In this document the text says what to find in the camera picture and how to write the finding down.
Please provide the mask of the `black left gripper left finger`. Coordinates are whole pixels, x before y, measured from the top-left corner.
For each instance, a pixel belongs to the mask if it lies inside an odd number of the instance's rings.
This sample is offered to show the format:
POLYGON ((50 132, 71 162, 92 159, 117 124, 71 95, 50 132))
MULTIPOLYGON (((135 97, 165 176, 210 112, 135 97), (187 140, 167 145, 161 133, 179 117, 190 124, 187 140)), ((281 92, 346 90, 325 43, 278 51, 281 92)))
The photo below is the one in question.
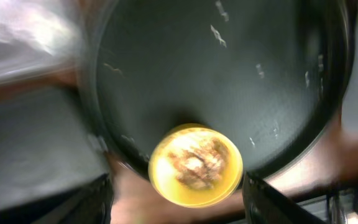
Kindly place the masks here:
POLYGON ((0 211, 0 223, 89 223, 111 221, 114 190, 104 174, 77 190, 0 211))

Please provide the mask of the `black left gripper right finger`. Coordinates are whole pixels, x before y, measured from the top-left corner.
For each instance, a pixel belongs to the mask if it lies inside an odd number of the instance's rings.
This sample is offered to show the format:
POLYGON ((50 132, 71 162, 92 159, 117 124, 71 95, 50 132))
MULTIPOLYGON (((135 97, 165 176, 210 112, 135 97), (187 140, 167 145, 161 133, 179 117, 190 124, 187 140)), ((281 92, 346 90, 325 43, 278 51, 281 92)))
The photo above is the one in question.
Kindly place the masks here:
POLYGON ((250 224, 324 224, 263 179, 246 172, 242 198, 247 223, 250 224))

